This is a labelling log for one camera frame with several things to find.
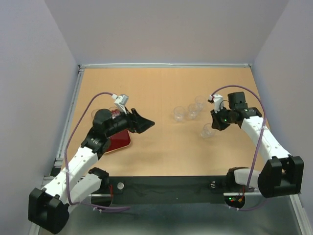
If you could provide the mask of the clear glass from corner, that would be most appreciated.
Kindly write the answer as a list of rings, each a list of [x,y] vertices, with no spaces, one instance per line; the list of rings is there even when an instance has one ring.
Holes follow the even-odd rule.
[[[94,119],[96,113],[99,111],[99,109],[94,109],[92,112],[91,112],[91,118]]]

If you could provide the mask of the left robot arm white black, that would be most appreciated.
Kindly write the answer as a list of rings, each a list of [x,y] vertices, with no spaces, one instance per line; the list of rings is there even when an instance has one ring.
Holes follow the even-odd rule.
[[[28,220],[53,234],[66,225],[70,213],[94,191],[105,192],[109,174],[92,168],[111,145],[111,137],[122,131],[141,134],[155,122],[131,109],[112,117],[108,109],[96,112],[92,127],[65,169],[42,189],[35,188],[29,195]]]

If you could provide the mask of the clear glass lone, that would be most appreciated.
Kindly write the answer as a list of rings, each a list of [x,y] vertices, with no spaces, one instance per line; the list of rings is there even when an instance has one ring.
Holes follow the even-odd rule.
[[[215,135],[216,130],[212,128],[211,123],[207,123],[203,126],[200,136],[204,139],[211,138]]]

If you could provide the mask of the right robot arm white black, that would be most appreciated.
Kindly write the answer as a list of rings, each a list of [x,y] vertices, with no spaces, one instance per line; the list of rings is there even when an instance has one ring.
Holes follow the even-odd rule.
[[[265,160],[262,171],[242,167],[230,169],[225,179],[226,188],[236,191],[241,186],[252,187],[265,198],[300,193],[304,161],[299,156],[292,156],[277,141],[260,111],[248,106],[245,94],[228,94],[228,108],[219,94],[211,95],[208,101],[214,104],[212,128],[222,131],[231,124],[237,124],[255,144],[255,155],[261,155]]]

